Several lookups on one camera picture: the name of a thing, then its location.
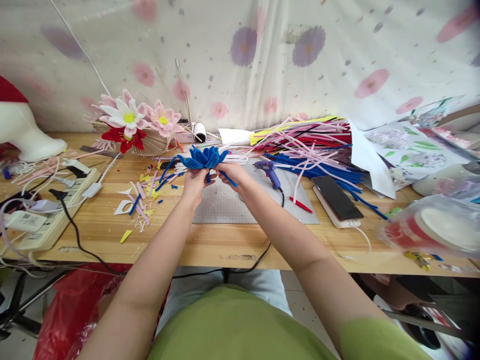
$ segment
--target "wooden tabletop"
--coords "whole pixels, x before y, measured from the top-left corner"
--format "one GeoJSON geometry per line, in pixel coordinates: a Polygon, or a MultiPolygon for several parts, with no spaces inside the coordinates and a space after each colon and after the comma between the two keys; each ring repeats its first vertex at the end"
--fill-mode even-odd
{"type": "MultiPolygon", "coordinates": [[[[82,145],[91,146],[99,137],[95,133],[57,132],[50,134],[54,138],[61,138],[68,142],[69,149],[78,149],[82,145]]],[[[175,151],[165,153],[172,156],[175,151]]],[[[81,159],[87,166],[97,164],[99,170],[105,169],[111,158],[101,155],[92,155],[81,159]]],[[[165,195],[161,196],[162,204],[152,203],[153,212],[150,226],[145,226],[140,233],[133,224],[128,225],[132,218],[128,214],[114,215],[118,204],[127,199],[118,191],[127,190],[129,182],[139,181],[139,175],[146,173],[147,166],[152,163],[150,157],[138,157],[126,154],[117,160],[103,180],[103,189],[93,198],[87,199],[74,217],[80,230],[82,246],[99,255],[108,263],[133,263],[145,249],[150,239],[157,232],[167,218],[170,211],[182,195],[183,178],[177,178],[173,184],[178,185],[178,190],[170,186],[162,188],[165,195]],[[128,239],[120,244],[120,239],[125,230],[133,230],[128,239]]],[[[313,208],[320,220],[320,224],[307,225],[343,267],[350,273],[377,273],[377,274],[409,274],[409,275],[434,275],[447,277],[475,277],[480,278],[479,272],[468,271],[475,266],[466,258],[445,256],[444,264],[463,268],[460,273],[444,269],[440,262],[432,260],[431,270],[422,270],[413,260],[406,258],[401,252],[390,249],[377,239],[378,228],[384,223],[378,215],[367,207],[359,204],[360,211],[365,215],[360,228],[367,234],[371,242],[372,251],[368,252],[365,238],[353,228],[337,229],[333,226],[322,205],[312,190],[313,183],[306,177],[301,183],[310,198],[313,208]]],[[[0,200],[4,200],[17,193],[20,187],[5,180],[0,182],[0,200]]],[[[45,198],[49,193],[42,191],[45,198]]],[[[371,204],[379,207],[386,214],[392,209],[405,208],[411,201],[421,198],[411,188],[404,188],[397,192],[397,199],[387,197],[379,198],[369,190],[365,190],[362,197],[371,204]]],[[[208,266],[226,268],[250,268],[255,260],[267,248],[269,240],[257,224],[192,224],[179,265],[208,266]]],[[[7,252],[6,257],[13,258],[7,252]]],[[[35,253],[39,260],[52,261],[95,261],[90,255],[77,249],[74,229],[69,225],[55,246],[48,251],[35,253]]],[[[259,264],[259,268],[289,270],[290,267],[272,246],[267,255],[259,264]]]]}

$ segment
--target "tape roll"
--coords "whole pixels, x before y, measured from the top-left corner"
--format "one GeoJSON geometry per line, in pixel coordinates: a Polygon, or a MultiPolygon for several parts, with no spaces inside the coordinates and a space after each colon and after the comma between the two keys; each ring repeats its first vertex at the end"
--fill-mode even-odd
{"type": "Polygon", "coordinates": [[[207,140],[207,132],[205,130],[205,126],[197,122],[193,127],[193,133],[195,134],[195,141],[197,143],[204,143],[207,140]]]}

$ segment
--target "woven basket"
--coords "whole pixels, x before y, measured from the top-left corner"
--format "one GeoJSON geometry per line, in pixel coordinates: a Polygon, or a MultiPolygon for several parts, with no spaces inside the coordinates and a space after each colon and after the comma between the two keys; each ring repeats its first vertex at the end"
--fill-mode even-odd
{"type": "MultiPolygon", "coordinates": [[[[90,122],[90,124],[95,129],[95,131],[99,133],[106,133],[110,130],[110,126],[108,126],[102,121],[92,121],[90,122]]],[[[146,136],[142,139],[143,150],[137,149],[135,146],[132,146],[129,150],[130,153],[142,157],[160,156],[168,150],[170,141],[174,138],[175,135],[173,132],[170,132],[169,137],[163,137],[159,134],[158,131],[148,128],[142,131],[146,133],[146,136]]]]}

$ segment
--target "red hat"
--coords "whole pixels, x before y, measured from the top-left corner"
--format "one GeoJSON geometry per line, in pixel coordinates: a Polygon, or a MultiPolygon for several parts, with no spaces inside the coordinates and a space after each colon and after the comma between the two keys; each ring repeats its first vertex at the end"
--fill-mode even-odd
{"type": "Polygon", "coordinates": [[[29,101],[11,82],[0,76],[0,102],[28,103],[29,101]]]}

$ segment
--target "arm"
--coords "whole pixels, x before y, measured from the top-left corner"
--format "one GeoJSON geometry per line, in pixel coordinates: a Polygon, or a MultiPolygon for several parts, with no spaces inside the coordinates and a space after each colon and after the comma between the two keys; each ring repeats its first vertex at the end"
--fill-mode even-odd
{"type": "Polygon", "coordinates": [[[131,267],[79,360],[147,357],[160,307],[190,231],[186,225],[192,223],[207,186],[206,174],[206,169],[187,173],[180,201],[131,267]]]}
{"type": "Polygon", "coordinates": [[[239,166],[219,164],[220,170],[238,184],[237,191],[275,249],[295,272],[338,352],[340,334],[349,321],[363,317],[388,320],[367,297],[322,242],[288,211],[278,205],[239,166]]]}

